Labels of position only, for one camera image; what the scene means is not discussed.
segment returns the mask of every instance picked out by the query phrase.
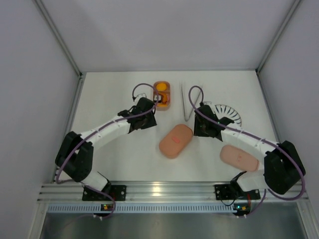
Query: plastic container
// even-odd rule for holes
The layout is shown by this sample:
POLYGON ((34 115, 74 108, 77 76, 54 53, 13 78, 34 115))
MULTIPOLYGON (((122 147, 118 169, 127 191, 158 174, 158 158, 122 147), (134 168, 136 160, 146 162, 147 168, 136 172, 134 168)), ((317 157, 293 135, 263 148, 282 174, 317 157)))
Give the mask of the plastic container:
MULTIPOLYGON (((167 81, 157 81, 154 83, 154 87, 159 92, 159 103, 156 107, 156 110, 165 111, 170 106, 170 84, 167 81)), ((156 102, 157 95, 156 92, 153 91, 153 100, 156 102)))

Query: purple cable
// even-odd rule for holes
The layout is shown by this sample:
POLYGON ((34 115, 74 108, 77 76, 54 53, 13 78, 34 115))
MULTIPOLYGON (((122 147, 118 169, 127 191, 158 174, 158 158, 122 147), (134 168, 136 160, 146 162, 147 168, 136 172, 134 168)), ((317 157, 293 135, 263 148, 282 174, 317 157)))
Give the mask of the purple cable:
MULTIPOLYGON (((132 118, 137 118, 137 117, 140 117, 140 116, 144 116, 144 115, 150 113, 151 111, 153 111, 153 110, 155 109, 155 107, 156 107, 157 104, 159 103, 159 92, 158 92, 158 90, 157 90, 154 86, 152 86, 152 85, 150 85, 150 84, 147 84, 147 83, 140 83, 140 84, 136 85, 136 86, 133 88, 132 97, 133 97, 133 99, 135 99, 134 92, 135 92, 136 88, 139 87, 139 86, 143 86, 143 85, 149 86, 149 87, 153 88, 153 90, 156 92, 156 94, 157 94, 157 100, 156 100, 154 106, 153 106, 151 109, 149 109, 148 111, 146 111, 146 112, 143 112, 143 113, 140 113, 140 114, 137 114, 137 115, 134 115, 134 116, 128 116, 128 117, 124 117, 124 118, 116 119, 116 120, 114 120, 114 121, 107 122, 106 124, 104 124, 103 126, 101 126, 100 128, 98 128, 97 131, 92 132, 90 135, 88 135, 88 136, 85 137, 82 141, 80 141, 80 142, 74 147, 74 149, 72 149, 72 151, 69 153, 69 155, 66 157, 66 159, 65 159, 64 162, 63 162, 63 164, 61 165, 60 170, 59 170, 59 172, 58 172, 58 174, 57 174, 57 176, 56 176, 56 179, 55 179, 55 181, 56 181, 57 184, 62 184, 62 183, 66 183, 66 182, 71 182, 71 181, 73 181, 72 179, 60 181, 59 178, 60 178, 61 173, 62 173, 62 171, 63 171, 65 165, 67 164, 67 162, 70 160, 70 158, 71 158, 72 155, 75 153, 75 151, 77 151, 77 150, 79 149, 79 147, 80 147, 84 142, 86 142, 88 139, 90 139, 91 137, 93 137, 94 135, 96 135, 99 131, 105 129, 107 126, 110 126, 111 124, 113 124, 113 123, 115 123, 115 122, 119 122, 119 121, 122 121, 122 120, 128 120, 128 119, 132 119, 132 118)), ((103 193, 103 192, 101 192, 101 191, 99 191, 99 190, 96 190, 96 189, 94 189, 94 188, 92 188, 92 187, 90 187, 90 186, 88 186, 88 185, 85 185, 85 186, 86 186, 87 188, 89 188, 90 190, 93 190, 93 191, 95 191, 95 192, 97 192, 97 193, 102 194, 103 196, 109 198, 109 199, 113 202, 113 208, 112 208, 111 212, 110 212, 107 216, 105 216, 105 217, 103 217, 103 218, 106 219, 106 218, 110 217, 110 216, 113 214, 113 212, 115 211, 115 207, 116 207, 116 202, 115 202, 115 200, 114 200, 111 196, 109 196, 108 194, 106 194, 106 193, 103 193)), ((85 216, 87 216, 87 215, 81 215, 81 216, 77 217, 76 219, 74 219, 74 220, 72 220, 71 222, 67 223, 62 229, 66 228, 68 225, 70 225, 70 224, 71 224, 72 222, 74 222, 75 220, 77 220, 77 219, 79 219, 79 218, 82 218, 82 217, 85 217, 85 216)))
POLYGON ((253 135, 253 134, 251 134, 251 133, 249 133, 249 132, 240 131, 240 130, 238 130, 238 129, 236 129, 236 128, 228 127, 228 126, 226 126, 226 125, 223 125, 223 124, 221 124, 221 123, 218 123, 218 122, 212 120, 211 118, 205 116, 204 114, 202 114, 202 113, 196 108, 196 106, 194 105, 194 103, 193 103, 193 101, 191 100, 191 97, 190 97, 190 93, 191 93, 191 91, 192 91, 194 88, 198 88, 198 89, 201 91, 201 94, 202 94, 201 102, 204 101, 204 91, 203 91, 203 89, 202 89, 201 87, 199 87, 199 86, 192 86, 192 87, 189 89, 189 92, 188 92, 189 102, 190 102, 191 106, 194 108, 194 110, 195 110, 200 116, 202 116, 203 118, 205 118, 206 120, 208 120, 208 121, 210 121, 210 122, 212 122, 212 123, 214 123, 214 124, 217 124, 217 125, 219 125, 219 126, 222 126, 222 127, 225 128, 225 129, 229 129, 229 130, 234 131, 234 132, 237 132, 237 133, 245 134, 245 135, 247 135, 247 136, 249 136, 249 137, 252 137, 252 138, 254 138, 254 139, 256 139, 256 140, 261 140, 262 142, 264 142, 264 143, 266 143, 266 144, 268 144, 268 145, 270 145, 270 146, 276 148, 277 150, 279 150, 284 156, 287 157, 287 159, 289 159, 289 161, 294 165, 294 167, 295 167, 296 170, 298 171, 299 176, 300 176, 300 178, 301 178, 301 183, 302 183, 301 191, 299 192, 299 194, 298 194, 297 196, 292 197, 292 198, 284 198, 284 197, 278 196, 277 194, 275 194, 275 193, 274 193, 272 190, 270 190, 270 189, 268 189, 268 191, 269 191, 272 195, 274 195, 276 198, 279 198, 279 199, 281 199, 281 200, 293 201, 293 200, 299 199, 299 198, 304 194, 304 192, 305 192, 305 190, 306 190, 306 189, 305 189, 306 183, 305 183, 305 179, 304 179, 303 173, 302 173, 302 171, 300 170, 300 168, 298 167, 298 165, 295 163, 295 161, 294 161, 284 150, 282 150, 281 148, 279 148, 278 145, 276 145, 276 144, 274 144, 274 143, 271 143, 271 142, 269 142, 269 141, 267 141, 267 140, 265 140, 265 139, 261 139, 260 137, 255 136, 255 135, 253 135))

